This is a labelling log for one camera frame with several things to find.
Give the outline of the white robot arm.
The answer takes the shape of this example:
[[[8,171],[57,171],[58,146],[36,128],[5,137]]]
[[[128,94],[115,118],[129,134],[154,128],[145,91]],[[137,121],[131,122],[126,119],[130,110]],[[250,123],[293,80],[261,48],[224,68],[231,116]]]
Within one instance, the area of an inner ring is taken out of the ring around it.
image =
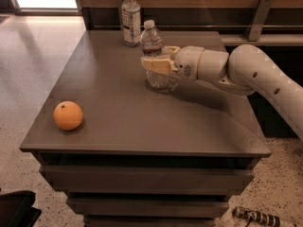
[[[166,53],[143,57],[142,66],[161,75],[207,81],[231,94],[262,95],[303,140],[303,87],[290,79],[261,49],[242,44],[232,52],[200,46],[167,46]]]

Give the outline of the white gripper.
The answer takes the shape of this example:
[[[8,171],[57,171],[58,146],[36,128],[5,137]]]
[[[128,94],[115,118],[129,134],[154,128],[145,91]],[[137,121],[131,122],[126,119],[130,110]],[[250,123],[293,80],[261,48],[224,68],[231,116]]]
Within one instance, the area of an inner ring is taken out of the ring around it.
[[[165,46],[164,55],[167,58],[142,57],[144,69],[161,75],[170,75],[173,72],[182,78],[196,80],[198,66],[205,49],[199,46]]]

